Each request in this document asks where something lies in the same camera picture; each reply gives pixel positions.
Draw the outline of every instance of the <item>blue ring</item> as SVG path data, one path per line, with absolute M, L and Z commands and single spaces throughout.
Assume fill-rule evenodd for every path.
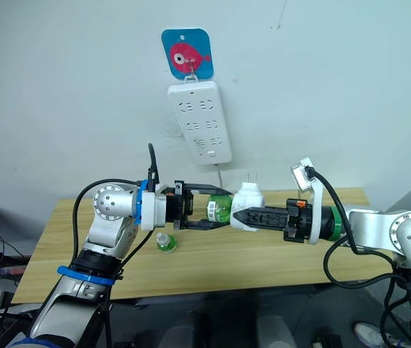
M 112 286 L 113 284 L 115 284 L 115 280 L 113 279 L 101 278 L 101 277 L 96 277 L 94 275 L 79 273 L 79 272 L 69 269 L 66 266 L 59 266 L 57 268 L 57 273 L 62 274 L 63 276 L 66 275 L 66 276 L 69 276 L 70 278 L 78 279 L 80 281 L 88 281 L 89 283 L 108 285 L 108 286 Z
M 147 189 L 147 183 L 148 182 L 149 181 L 147 179 L 142 180 L 141 185 L 139 186 L 138 196 L 136 198 L 136 215 L 134 215 L 134 218 L 135 218 L 134 224 L 135 225 L 139 225 L 141 223 L 142 191 Z

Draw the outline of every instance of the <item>plastic bottle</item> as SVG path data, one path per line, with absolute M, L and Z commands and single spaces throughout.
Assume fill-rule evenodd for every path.
M 157 233 L 157 248 L 165 254 L 169 254 L 176 249 L 176 238 L 170 234 Z
M 207 218 L 209 221 L 229 223 L 233 199 L 229 196 L 210 195 L 207 203 Z

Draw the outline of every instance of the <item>white wall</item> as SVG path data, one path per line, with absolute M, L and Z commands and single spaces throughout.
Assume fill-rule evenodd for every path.
M 411 1 L 0 1 L 0 210 L 39 233 L 106 177 L 217 183 L 169 111 L 165 28 L 205 29 L 234 160 L 263 189 L 310 156 L 387 208 L 411 189 Z

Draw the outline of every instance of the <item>power outlet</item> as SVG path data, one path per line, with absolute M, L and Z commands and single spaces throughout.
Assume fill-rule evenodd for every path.
M 215 82 L 171 86 L 168 99 L 195 163 L 213 165 L 232 160 L 220 92 Z

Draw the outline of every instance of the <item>floor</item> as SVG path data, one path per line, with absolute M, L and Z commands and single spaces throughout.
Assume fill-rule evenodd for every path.
M 352 334 L 358 320 L 378 325 L 383 307 L 365 290 L 329 287 L 317 294 L 270 291 L 229 291 L 217 297 L 157 303 L 146 307 L 115 304 L 112 309 L 113 342 L 136 341 L 138 348 L 156 347 L 163 333 L 190 311 L 205 314 L 210 322 L 210 347 L 256 347 L 257 311 L 282 315 L 298 347 L 310 347 L 317 332 L 341 336 L 344 347 L 362 346 Z M 393 326 L 389 332 L 396 333 Z M 97 347 L 105 347 L 104 333 Z

